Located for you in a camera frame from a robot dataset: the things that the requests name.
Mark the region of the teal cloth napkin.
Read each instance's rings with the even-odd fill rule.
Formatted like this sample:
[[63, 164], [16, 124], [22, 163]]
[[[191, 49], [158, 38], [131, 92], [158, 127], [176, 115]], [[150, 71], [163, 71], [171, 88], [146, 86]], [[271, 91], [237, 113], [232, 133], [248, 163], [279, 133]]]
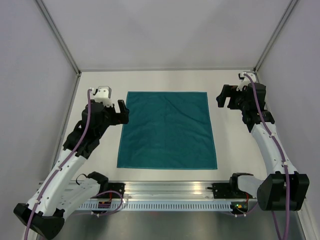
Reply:
[[206, 92], [129, 91], [117, 167], [151, 170], [216, 170]]

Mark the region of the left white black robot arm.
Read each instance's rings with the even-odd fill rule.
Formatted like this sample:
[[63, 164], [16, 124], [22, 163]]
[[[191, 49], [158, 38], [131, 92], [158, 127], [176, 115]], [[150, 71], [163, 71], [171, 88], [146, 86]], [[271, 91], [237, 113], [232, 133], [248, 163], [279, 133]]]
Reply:
[[67, 136], [59, 159], [36, 193], [26, 202], [18, 203], [13, 212], [26, 226], [24, 238], [32, 230], [47, 240], [54, 239], [62, 230], [67, 218], [90, 198], [123, 198], [122, 191], [109, 186], [105, 175], [93, 171], [85, 181], [66, 193], [72, 177], [89, 159], [110, 126], [127, 124], [129, 110], [118, 100], [120, 111], [90, 100], [81, 113], [82, 119]]

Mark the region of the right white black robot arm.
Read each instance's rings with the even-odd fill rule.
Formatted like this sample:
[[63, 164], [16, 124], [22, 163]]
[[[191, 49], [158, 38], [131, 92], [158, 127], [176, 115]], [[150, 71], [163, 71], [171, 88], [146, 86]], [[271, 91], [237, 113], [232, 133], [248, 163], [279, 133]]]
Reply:
[[248, 84], [241, 90], [236, 85], [225, 84], [217, 96], [222, 108], [240, 110], [242, 121], [256, 141], [262, 155], [267, 177], [259, 180], [251, 173], [233, 173], [229, 179], [228, 192], [235, 198], [244, 193], [257, 198], [263, 211], [299, 211], [302, 208], [310, 180], [299, 173], [283, 150], [278, 138], [275, 120], [265, 109], [266, 86]]

